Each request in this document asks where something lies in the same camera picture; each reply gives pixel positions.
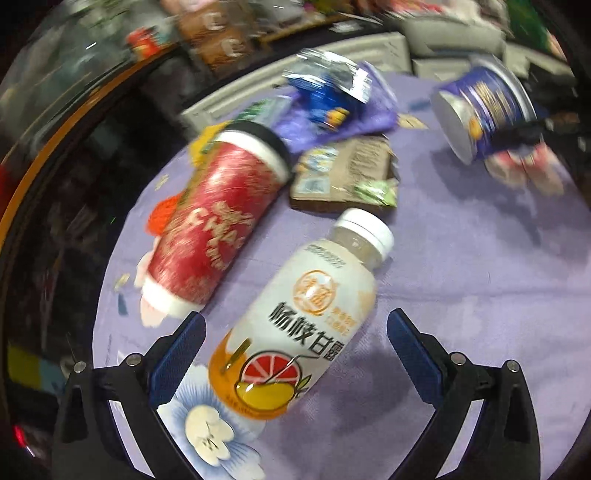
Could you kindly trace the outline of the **blue paper cup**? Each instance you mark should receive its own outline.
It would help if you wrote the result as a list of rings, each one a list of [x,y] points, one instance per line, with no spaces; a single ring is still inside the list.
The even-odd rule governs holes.
[[[497,57],[472,55],[469,61],[467,73],[430,96],[451,149],[466,165],[503,149],[493,144],[496,132],[537,119],[526,89]]]

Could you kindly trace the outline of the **orange juice bottle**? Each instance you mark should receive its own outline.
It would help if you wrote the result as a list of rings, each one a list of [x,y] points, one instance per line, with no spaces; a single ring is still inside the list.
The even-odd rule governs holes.
[[[331,367],[372,312],[391,228],[351,208],[277,271],[211,355],[215,395],[252,420],[280,417]]]

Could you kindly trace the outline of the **purple floral tablecloth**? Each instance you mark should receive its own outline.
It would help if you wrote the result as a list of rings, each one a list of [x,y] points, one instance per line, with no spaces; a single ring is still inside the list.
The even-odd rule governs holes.
[[[207,382],[214,348],[290,255],[332,218],[277,199],[205,310],[207,338],[181,391],[162,410],[206,479],[385,479],[432,415],[387,335],[403,309],[450,351],[497,366],[518,361],[535,407],[541,475],[550,477],[590,411],[590,213],[566,183],[559,197],[510,189],[450,150],[427,105],[433,83],[389,73],[419,129],[389,138],[401,185],[394,249],[377,276],[375,308],[311,391],[279,419],[221,410]]]

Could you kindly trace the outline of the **white printer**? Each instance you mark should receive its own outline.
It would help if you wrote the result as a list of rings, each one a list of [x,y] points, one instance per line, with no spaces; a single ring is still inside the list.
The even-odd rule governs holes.
[[[397,22],[415,56],[431,57],[460,52],[500,54],[505,47],[505,33],[482,20],[420,15],[401,17]]]

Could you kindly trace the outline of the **brown snack wrapper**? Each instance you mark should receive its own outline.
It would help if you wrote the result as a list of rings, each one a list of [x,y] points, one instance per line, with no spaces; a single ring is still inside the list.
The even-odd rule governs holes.
[[[294,166],[290,207],[311,213],[398,207],[398,159],[384,135],[358,136],[304,152]]]

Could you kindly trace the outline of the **blue silver foil wrapper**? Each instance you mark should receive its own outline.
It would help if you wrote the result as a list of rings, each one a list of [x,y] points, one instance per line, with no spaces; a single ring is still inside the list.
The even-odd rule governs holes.
[[[321,128],[337,131],[369,103],[372,79],[367,69],[342,55],[304,49],[283,71],[297,90],[308,119]]]

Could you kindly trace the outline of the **red cylindrical can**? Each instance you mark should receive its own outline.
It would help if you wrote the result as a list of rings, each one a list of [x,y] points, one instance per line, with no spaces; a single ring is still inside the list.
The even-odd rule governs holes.
[[[182,319],[211,299],[256,223],[290,177],[290,152],[269,127],[235,121],[213,139],[141,261],[140,318],[146,327]]]

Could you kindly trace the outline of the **purple plastic bag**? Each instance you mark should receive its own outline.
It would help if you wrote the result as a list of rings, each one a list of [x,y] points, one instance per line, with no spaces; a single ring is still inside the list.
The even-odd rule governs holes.
[[[401,110],[393,89],[373,64],[363,61],[361,70],[369,81],[366,103],[335,86],[294,91],[290,110],[273,127],[291,155],[297,157],[317,146],[387,133],[398,127]]]

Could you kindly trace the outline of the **curved wooden counter shelf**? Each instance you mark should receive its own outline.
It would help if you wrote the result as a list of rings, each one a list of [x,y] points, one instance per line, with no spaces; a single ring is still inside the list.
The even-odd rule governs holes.
[[[16,185],[10,202],[6,205],[1,216],[1,245],[4,245],[6,241],[11,225],[28,190],[39,176],[43,177],[42,169],[50,161],[57,161],[81,141],[82,137],[100,122],[99,117],[111,108],[128,89],[139,84],[147,75],[171,57],[179,54],[180,51],[178,43],[169,45],[148,59],[118,68],[96,87],[90,89],[90,93],[83,102],[73,110],[41,148]]]

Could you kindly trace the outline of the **red tin can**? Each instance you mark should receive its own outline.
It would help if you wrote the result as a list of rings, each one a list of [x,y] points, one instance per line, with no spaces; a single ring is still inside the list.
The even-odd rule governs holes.
[[[152,27],[139,27],[133,30],[127,35],[126,42],[137,61],[143,61],[160,50]]]

